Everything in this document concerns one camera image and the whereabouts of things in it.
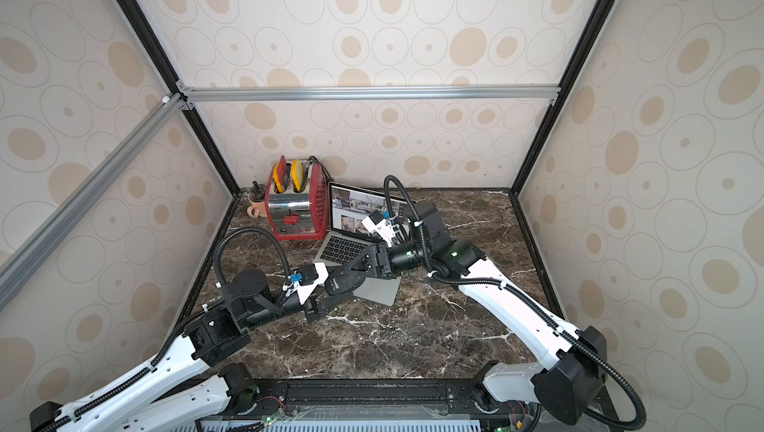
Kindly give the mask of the black wireless mouse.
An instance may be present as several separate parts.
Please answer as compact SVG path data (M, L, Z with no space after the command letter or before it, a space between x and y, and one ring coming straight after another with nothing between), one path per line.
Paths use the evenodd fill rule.
M324 282L324 290L330 296L352 293L365 281L366 271L352 268L332 267L328 269L328 277Z

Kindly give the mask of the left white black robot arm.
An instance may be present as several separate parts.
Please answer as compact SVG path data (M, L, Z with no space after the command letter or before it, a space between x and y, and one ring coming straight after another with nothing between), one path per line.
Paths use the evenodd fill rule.
M287 274L286 288L276 297L259 270L244 271L232 280L221 276L228 244L246 234L261 236L276 247ZM257 326L296 313L318 318L316 288L326 285L330 270L324 263L292 268L276 237L260 227L239 228L221 240L214 250L213 268L221 276L221 300L180 321L157 354L118 379L67 404L47 402L36 408L30 415L33 430L165 431L233 406L252 408L254 384L242 364L197 386L175 388L250 344L250 333Z

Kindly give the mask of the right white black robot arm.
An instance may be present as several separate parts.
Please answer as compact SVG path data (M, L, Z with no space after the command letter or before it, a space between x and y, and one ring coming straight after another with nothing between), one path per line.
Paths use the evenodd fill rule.
M607 342L594 326L580 330L541 306L480 248L453 239L438 209L413 202L396 176L384 178L383 191L385 212L375 212L364 221L365 228L383 240L364 254L364 272L388 280L423 268L432 280L456 288L492 313L535 357L526 372L501 364L489 368L481 387L493 401L532 402L568 425L582 416L624 431L646 425L640 394L609 364ZM626 393L634 418L619 420L592 409L607 381Z

